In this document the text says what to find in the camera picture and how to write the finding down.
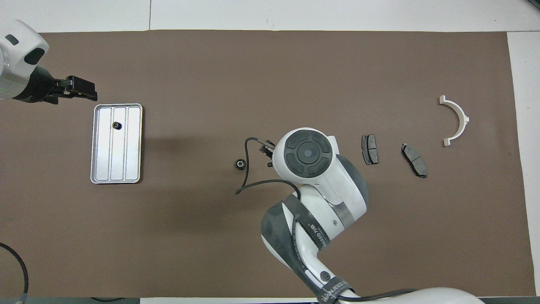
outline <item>velcro strap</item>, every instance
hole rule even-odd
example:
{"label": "velcro strap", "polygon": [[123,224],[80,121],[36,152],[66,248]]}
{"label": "velcro strap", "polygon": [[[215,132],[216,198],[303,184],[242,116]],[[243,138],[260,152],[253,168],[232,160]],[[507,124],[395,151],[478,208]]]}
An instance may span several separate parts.
{"label": "velcro strap", "polygon": [[342,278],[335,276],[322,287],[317,295],[317,300],[321,304],[332,304],[340,294],[348,289],[353,290]]}
{"label": "velcro strap", "polygon": [[294,217],[296,217],[298,223],[304,228],[319,251],[325,249],[330,244],[330,238],[326,234],[326,231],[322,229],[321,224],[319,224],[313,214],[309,212],[306,206],[296,196],[289,195],[283,200],[283,203]]}

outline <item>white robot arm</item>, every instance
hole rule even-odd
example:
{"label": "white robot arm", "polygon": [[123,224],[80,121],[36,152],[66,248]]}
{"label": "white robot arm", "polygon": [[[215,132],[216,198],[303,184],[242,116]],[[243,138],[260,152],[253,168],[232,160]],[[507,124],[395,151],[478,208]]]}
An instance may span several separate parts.
{"label": "white robot arm", "polygon": [[365,180],[351,162],[339,154],[335,138],[318,130],[293,130],[275,147],[259,142],[264,145],[261,150],[271,156],[272,167],[280,177],[303,184],[296,194],[266,211],[261,225],[262,241],[312,290],[320,303],[375,300],[389,304],[482,303],[473,295],[452,288],[397,290],[369,297],[356,295],[345,280],[319,261],[317,253],[366,212],[368,187]]}
{"label": "white robot arm", "polygon": [[0,25],[0,100],[45,101],[81,97],[97,101],[95,85],[76,76],[55,79],[39,60],[49,45],[20,20]]}

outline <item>metal tray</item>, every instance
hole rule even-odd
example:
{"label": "metal tray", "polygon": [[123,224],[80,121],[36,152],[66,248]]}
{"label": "metal tray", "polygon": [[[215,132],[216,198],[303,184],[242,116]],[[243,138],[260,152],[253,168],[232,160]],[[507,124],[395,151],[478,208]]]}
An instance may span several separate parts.
{"label": "metal tray", "polygon": [[138,182],[142,133],[143,106],[140,104],[97,105],[90,180],[95,184]]}

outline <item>gray circular button pad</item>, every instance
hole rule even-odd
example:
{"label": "gray circular button pad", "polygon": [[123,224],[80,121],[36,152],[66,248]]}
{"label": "gray circular button pad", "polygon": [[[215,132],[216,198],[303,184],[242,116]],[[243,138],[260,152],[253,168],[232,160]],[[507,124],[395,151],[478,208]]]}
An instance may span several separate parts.
{"label": "gray circular button pad", "polygon": [[332,160],[332,146],[319,132],[299,130],[285,142],[285,163],[300,177],[316,177],[326,171]]}

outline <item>brown board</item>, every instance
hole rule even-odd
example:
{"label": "brown board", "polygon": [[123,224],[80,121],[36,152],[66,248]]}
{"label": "brown board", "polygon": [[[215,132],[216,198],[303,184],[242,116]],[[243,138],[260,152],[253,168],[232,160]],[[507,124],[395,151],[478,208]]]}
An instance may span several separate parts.
{"label": "brown board", "polygon": [[[368,212],[320,259],[360,295],[454,287],[534,295],[505,33],[148,31],[44,34],[54,77],[144,106],[142,180],[90,182],[93,108],[0,103],[0,240],[31,296],[310,297],[260,237],[283,184],[244,191],[244,139],[335,135]],[[470,117],[461,137],[446,95]],[[363,134],[380,163],[364,164]],[[401,155],[407,142],[428,178]],[[277,178],[250,144],[249,182]],[[21,271],[0,252],[0,294]]]}

